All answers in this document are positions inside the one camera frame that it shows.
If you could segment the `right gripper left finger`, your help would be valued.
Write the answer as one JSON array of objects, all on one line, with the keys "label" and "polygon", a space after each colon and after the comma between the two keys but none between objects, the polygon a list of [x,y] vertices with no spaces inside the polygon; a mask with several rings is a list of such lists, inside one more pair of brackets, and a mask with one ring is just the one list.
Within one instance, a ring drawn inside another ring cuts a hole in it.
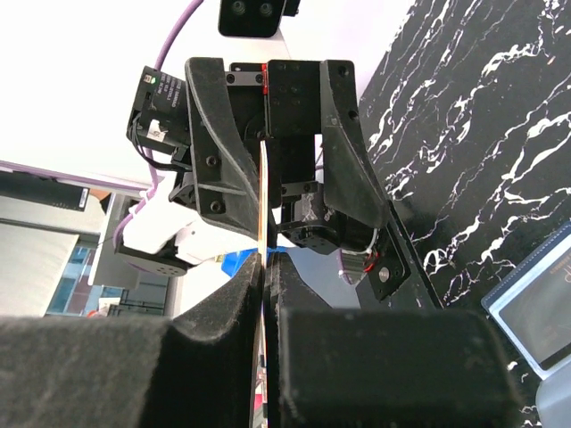
[{"label": "right gripper left finger", "polygon": [[254,254],[173,319],[3,318],[2,426],[250,426],[262,283]]}]

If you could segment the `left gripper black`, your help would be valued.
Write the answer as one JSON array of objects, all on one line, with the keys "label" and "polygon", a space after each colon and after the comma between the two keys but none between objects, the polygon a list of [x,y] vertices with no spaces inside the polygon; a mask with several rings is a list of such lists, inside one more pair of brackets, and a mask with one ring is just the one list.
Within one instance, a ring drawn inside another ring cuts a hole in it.
[{"label": "left gripper black", "polygon": [[351,61],[235,63],[190,58],[185,77],[146,67],[128,137],[169,155],[174,181],[157,198],[211,226],[258,235],[260,141],[269,162],[269,206],[282,235],[320,254],[370,253],[388,202],[368,159]]}]

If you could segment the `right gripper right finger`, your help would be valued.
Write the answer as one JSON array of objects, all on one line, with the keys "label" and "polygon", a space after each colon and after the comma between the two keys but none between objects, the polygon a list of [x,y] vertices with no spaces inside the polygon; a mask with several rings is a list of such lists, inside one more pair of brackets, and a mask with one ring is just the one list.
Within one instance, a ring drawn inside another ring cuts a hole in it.
[{"label": "right gripper right finger", "polygon": [[513,427],[501,340],[465,310],[334,309],[285,253],[266,279],[272,427]]}]

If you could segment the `orange gold credit card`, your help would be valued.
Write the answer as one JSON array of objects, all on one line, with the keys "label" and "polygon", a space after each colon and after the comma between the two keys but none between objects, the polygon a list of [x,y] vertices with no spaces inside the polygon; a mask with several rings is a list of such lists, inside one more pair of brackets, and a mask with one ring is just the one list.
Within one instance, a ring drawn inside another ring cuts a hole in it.
[{"label": "orange gold credit card", "polygon": [[[259,216],[258,216],[258,253],[261,255],[262,290],[265,288],[266,267],[268,262],[268,223],[269,223],[269,162],[266,141],[260,141],[259,161]],[[264,300],[261,301],[261,321],[259,331],[259,354],[256,382],[254,388],[254,409],[252,427],[268,426],[268,352]]]}]

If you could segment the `blue leather card holder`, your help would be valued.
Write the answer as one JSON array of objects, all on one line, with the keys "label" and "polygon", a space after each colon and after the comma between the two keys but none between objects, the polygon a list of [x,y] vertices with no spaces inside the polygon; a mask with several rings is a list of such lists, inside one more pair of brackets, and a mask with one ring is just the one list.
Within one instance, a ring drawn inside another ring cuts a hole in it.
[{"label": "blue leather card holder", "polygon": [[540,377],[543,427],[570,425],[570,224],[566,223],[481,299]]}]

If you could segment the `black VIP card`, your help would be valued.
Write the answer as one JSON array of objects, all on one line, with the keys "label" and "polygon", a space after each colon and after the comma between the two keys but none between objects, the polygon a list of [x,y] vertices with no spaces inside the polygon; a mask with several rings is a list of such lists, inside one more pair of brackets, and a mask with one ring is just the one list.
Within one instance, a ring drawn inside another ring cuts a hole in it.
[{"label": "black VIP card", "polygon": [[570,264],[537,276],[500,317],[541,369],[555,366],[570,348]]}]

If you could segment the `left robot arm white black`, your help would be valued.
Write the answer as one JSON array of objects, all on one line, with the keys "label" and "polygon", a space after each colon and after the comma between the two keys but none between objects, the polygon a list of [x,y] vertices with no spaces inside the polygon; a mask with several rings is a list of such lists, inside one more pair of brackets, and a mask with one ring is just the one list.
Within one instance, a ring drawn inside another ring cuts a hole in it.
[{"label": "left robot arm white black", "polygon": [[368,162],[350,61],[192,58],[184,78],[145,67],[127,138],[163,173],[114,250],[182,276],[207,259],[292,245],[369,271],[388,204]]}]

